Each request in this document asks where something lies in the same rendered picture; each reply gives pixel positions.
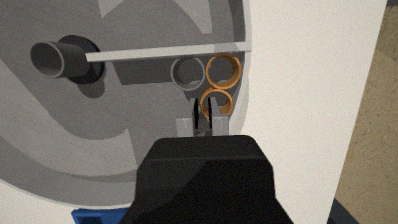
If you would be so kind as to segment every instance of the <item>cylindrical knob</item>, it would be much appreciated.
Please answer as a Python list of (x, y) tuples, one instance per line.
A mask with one ring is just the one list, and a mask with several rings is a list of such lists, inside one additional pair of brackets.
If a ring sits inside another ring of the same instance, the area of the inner ring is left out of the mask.
[(73, 44), (41, 42), (30, 53), (33, 65), (46, 77), (84, 76), (90, 67), (86, 52)]

